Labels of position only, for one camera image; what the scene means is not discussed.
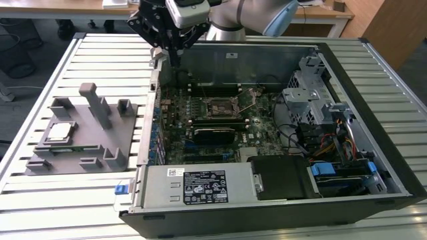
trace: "circuit board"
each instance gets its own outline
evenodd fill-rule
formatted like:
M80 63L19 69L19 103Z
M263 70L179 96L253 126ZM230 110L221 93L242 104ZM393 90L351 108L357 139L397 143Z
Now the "circuit board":
M255 91L254 88L243 88L238 98L195 97L187 89L163 88L167 165L246 162L247 157L242 156L241 150L249 149L253 150L253 155L259 156L285 154L271 118L271 97L275 93L258 94L255 98L251 97ZM197 145L190 122L218 119L241 120L246 128L235 131L233 144Z

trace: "power supply label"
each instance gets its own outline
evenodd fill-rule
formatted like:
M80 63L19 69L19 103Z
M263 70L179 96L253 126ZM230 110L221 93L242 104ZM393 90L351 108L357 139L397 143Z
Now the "power supply label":
M226 171L185 172L186 205L229 203Z

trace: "blue tab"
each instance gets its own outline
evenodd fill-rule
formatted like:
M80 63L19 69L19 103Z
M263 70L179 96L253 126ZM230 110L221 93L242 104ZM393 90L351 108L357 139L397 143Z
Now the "blue tab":
M318 170L317 166L311 166L311 172L313 172L314 176L319 175L319 170Z
M323 162L323 163L317 163L311 166L311 172L314 176L318 175L334 175L335 174L335 169L333 166L333 163Z
M371 173L375 173L375 172L377 172L375 163L370 161L370 162L367 163L367 166L369 166L369 169L371 170Z
M115 194L115 195L126 195L126 194L130 194L130 184L115 186L115 188L114 188L114 194Z

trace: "motherboard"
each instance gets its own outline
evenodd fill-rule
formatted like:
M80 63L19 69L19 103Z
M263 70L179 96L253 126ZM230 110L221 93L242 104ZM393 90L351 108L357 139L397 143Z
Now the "motherboard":
M166 164L239 163L283 155L274 96L241 85L162 89Z

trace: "table surface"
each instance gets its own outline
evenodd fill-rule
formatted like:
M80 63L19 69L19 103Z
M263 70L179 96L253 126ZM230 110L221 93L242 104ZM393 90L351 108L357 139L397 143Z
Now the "table surface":
M138 5L130 4L128 8L103 9L103 0L0 0L0 12L130 15L138 8ZM349 9L339 12L321 6L299 9L295 18L305 18L305 15L307 18L323 19L353 19L355 16Z

